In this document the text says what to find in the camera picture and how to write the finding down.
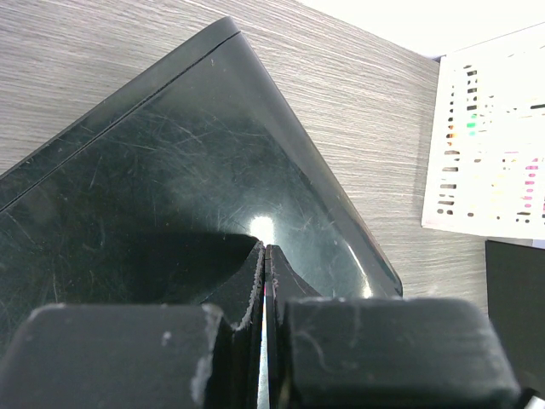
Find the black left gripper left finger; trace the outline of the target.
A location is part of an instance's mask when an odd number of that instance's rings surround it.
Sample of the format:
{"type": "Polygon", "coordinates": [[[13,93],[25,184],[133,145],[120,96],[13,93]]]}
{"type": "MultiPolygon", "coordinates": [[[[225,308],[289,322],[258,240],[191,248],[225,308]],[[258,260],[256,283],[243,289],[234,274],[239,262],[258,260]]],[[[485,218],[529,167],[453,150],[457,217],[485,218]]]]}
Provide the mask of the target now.
{"type": "Polygon", "coordinates": [[[203,302],[49,304],[1,363],[4,408],[254,408],[265,247],[203,302]]]}

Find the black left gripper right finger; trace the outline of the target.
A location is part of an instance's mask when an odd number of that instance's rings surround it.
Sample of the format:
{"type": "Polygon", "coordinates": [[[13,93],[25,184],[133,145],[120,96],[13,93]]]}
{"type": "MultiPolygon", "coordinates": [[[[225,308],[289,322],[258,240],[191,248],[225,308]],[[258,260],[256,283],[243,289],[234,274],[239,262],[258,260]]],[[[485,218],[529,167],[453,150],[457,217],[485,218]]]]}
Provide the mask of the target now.
{"type": "Polygon", "coordinates": [[[276,245],[264,273],[270,407],[520,407],[499,338],[472,303],[322,297],[276,245]]]}

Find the black drawer cabinet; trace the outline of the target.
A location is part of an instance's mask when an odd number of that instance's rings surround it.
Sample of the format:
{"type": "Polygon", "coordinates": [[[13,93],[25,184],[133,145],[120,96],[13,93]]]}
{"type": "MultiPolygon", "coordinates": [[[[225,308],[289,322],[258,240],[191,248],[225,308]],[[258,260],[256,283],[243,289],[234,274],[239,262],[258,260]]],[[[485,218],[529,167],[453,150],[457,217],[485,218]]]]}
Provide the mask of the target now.
{"type": "Polygon", "coordinates": [[[256,241],[327,297],[402,284],[231,18],[1,177],[1,344],[50,303],[201,302],[256,241]]]}

